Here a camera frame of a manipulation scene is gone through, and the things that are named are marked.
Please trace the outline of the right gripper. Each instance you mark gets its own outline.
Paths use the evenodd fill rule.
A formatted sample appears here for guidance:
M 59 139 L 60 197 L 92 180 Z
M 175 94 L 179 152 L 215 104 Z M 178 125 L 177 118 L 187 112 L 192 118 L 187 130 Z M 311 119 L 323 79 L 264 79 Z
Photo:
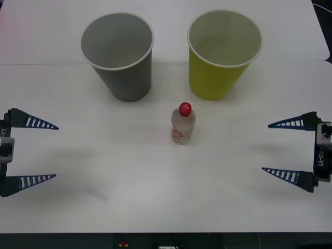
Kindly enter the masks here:
M 269 129 L 315 131 L 313 173 L 262 167 L 265 172 L 306 192 L 313 193 L 319 182 L 331 181 L 331 122 L 322 122 L 317 112 L 277 121 Z

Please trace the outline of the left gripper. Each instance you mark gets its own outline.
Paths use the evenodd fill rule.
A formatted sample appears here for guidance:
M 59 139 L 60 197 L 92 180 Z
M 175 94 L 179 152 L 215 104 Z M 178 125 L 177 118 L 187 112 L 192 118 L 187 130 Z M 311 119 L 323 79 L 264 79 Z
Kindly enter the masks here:
M 11 108 L 4 114 L 4 120 L 1 120 L 1 197 L 9 197 L 56 177 L 56 174 L 6 176 L 7 164 L 12 162 L 11 127 L 49 130 L 59 129 L 56 125 L 17 108 Z

